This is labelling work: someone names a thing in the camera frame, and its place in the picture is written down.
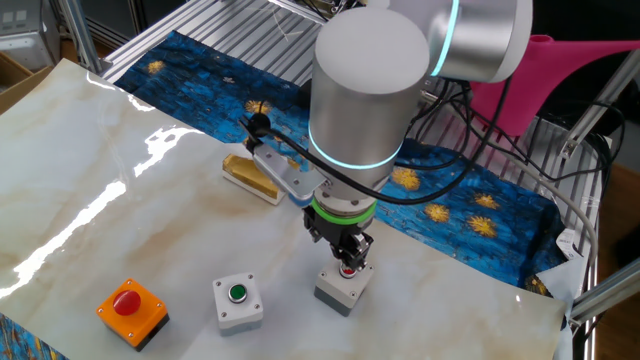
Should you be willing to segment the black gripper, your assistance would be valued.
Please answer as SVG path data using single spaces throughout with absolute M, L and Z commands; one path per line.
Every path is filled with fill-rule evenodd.
M 361 271 L 367 266 L 367 256 L 373 238 L 365 229 L 373 220 L 374 206 L 353 217 L 327 212 L 318 203 L 303 208 L 303 223 L 314 242 L 326 240 L 333 256 L 346 268 Z

